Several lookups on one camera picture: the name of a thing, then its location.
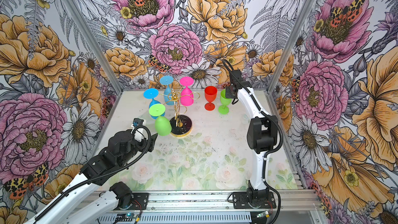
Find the red wine glass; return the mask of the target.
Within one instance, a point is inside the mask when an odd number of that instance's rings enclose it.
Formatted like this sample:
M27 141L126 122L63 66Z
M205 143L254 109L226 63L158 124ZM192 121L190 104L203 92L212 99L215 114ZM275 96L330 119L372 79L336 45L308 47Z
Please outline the red wine glass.
M214 86L208 86L204 90L205 94L205 99L207 100L207 103L205 104L205 109L207 111L213 111L215 109L214 101L217 98L217 93L218 90Z

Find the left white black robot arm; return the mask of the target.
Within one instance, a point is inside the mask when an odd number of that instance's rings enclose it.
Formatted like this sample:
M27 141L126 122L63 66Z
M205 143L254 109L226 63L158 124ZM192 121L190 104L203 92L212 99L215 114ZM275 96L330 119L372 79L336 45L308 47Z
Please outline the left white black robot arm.
M153 151L158 134L145 126L117 132L98 155L91 158L44 209L29 219L29 224L88 224L107 211L127 209L133 193L125 183L115 183L99 198L76 210L89 195L114 175L127 170L146 153Z

